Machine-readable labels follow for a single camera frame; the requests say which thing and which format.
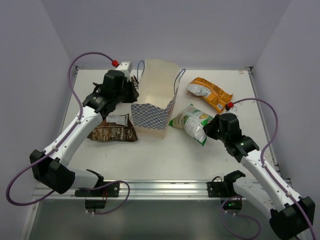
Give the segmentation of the brown sea salt chips bag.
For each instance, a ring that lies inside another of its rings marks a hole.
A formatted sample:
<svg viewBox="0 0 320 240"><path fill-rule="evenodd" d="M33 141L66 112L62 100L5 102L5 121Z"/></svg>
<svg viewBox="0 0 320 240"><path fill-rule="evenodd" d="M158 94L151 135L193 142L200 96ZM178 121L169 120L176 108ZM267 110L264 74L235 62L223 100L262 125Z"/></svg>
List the brown sea salt chips bag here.
<svg viewBox="0 0 320 240"><path fill-rule="evenodd" d="M139 90L139 81L135 75L131 76L131 80L133 82L133 86L138 91Z"/></svg>

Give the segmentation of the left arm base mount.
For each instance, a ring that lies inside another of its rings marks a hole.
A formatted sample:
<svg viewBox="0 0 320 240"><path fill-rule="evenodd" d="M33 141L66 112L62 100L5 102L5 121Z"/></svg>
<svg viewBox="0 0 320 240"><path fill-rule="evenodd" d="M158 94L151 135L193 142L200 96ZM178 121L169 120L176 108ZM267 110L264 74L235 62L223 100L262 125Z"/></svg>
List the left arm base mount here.
<svg viewBox="0 0 320 240"><path fill-rule="evenodd" d="M117 198L119 196L120 191L120 181L106 181L98 183L98 187L102 187L104 185L104 188L98 189L98 190L85 190L85 189L77 189L75 191L75 197L78 198L85 198L84 201L84 207L87 213L90 213L91 215L102 215L102 214L108 214L111 213L117 209L119 209L125 202L121 202L116 207L113 207L112 209L106 210L104 212L97 212L97 210L103 210L107 205L107 199L108 198Z"/></svg>

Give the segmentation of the blue checkered paper bag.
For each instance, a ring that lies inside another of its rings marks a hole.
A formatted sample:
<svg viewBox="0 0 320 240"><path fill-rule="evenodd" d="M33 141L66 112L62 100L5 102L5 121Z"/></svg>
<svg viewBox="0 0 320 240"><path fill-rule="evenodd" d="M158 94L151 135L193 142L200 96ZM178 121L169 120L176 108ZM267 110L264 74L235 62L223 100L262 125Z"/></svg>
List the blue checkered paper bag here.
<svg viewBox="0 0 320 240"><path fill-rule="evenodd" d="M155 58L144 61L139 97L131 105L132 121L138 133L160 139L166 137L180 80L185 72L173 62Z"/></svg>

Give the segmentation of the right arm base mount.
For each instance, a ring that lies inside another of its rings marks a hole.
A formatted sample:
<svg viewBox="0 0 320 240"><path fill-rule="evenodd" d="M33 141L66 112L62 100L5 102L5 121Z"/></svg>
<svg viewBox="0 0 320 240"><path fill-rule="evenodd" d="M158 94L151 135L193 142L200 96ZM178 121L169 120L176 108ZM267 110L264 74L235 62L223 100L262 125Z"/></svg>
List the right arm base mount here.
<svg viewBox="0 0 320 240"><path fill-rule="evenodd" d="M228 198L237 196L233 187L233 183L235 183L237 179L245 176L246 175L244 173L239 173L238 171L235 171L225 175L223 178L220 176L214 177L211 181L208 181L206 183L208 197L220 198L220 202L221 204L223 204L223 202ZM225 211L239 213L242 207L242 198L238 197L227 201L224 204L223 209Z"/></svg>

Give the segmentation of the green Chuba snack bag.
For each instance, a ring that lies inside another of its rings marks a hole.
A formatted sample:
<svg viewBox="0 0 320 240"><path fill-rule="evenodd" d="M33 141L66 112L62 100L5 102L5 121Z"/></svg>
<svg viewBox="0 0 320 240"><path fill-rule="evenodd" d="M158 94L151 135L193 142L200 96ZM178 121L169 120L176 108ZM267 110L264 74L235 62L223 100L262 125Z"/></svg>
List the green Chuba snack bag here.
<svg viewBox="0 0 320 240"><path fill-rule="evenodd" d="M169 121L169 126L184 130L190 137L201 144L201 146L204 146L207 141L207 135L203 128L213 119L211 115L190 104Z"/></svg>

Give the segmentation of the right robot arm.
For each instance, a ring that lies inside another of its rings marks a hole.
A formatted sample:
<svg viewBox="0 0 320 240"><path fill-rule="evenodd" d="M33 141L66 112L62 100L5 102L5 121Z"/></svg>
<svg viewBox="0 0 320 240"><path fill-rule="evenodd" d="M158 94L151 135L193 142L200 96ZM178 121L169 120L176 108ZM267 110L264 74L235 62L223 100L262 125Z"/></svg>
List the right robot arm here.
<svg viewBox="0 0 320 240"><path fill-rule="evenodd" d="M220 140L229 155L245 167L257 180L254 186L243 173L235 171L225 177L223 192L240 195L250 201L269 220L273 232L281 240L289 240L305 230L314 236L315 203L302 197L264 160L255 141L242 133L233 113L217 114L203 127L205 134Z"/></svg>

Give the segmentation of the orange chips bag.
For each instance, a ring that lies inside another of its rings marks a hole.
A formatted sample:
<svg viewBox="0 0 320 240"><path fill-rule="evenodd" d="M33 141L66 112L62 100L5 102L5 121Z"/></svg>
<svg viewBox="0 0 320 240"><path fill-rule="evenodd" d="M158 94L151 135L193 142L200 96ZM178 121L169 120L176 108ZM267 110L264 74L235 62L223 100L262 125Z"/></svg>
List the orange chips bag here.
<svg viewBox="0 0 320 240"><path fill-rule="evenodd" d="M203 99L218 114L221 114L225 110L226 104L233 98L233 94L225 92L219 86L201 77L197 77L189 83L187 92Z"/></svg>

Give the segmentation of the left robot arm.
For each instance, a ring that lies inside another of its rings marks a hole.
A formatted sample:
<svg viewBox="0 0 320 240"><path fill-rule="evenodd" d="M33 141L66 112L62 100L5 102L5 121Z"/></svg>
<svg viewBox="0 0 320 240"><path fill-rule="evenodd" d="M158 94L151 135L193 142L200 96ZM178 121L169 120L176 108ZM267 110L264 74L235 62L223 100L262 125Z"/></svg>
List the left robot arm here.
<svg viewBox="0 0 320 240"><path fill-rule="evenodd" d="M72 170L68 165L87 136L118 104L134 103L138 96L130 70L119 67L109 70L60 136L44 150L30 154L34 178L59 194L78 188L95 197L101 195L104 190L101 175L92 170Z"/></svg>

